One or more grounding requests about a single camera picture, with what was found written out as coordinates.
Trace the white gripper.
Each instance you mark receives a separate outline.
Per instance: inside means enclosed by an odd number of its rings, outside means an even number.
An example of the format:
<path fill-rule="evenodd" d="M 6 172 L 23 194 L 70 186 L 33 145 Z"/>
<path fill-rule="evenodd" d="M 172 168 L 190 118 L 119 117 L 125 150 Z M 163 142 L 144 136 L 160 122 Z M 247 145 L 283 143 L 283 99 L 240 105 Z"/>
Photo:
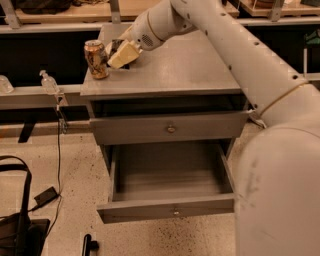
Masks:
<path fill-rule="evenodd" d="M 141 49 L 151 51 L 163 44 L 163 41 L 152 30 L 148 11 L 140 14 L 133 22 L 132 27 L 126 29 L 119 36 L 119 39 L 124 42 L 118 51 L 108 58 L 108 65 L 113 69 L 119 69 L 136 60 L 142 52 Z"/>

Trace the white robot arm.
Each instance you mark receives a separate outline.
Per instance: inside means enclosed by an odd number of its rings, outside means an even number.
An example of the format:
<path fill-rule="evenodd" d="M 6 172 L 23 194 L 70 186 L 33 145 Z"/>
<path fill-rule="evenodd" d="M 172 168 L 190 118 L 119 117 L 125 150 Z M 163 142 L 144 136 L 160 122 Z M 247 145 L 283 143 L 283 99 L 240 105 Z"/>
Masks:
<path fill-rule="evenodd" d="M 235 182 L 237 256 L 320 256 L 320 91 L 228 15 L 220 0 L 161 0 L 122 34 L 113 68 L 202 31 L 266 129 Z"/>

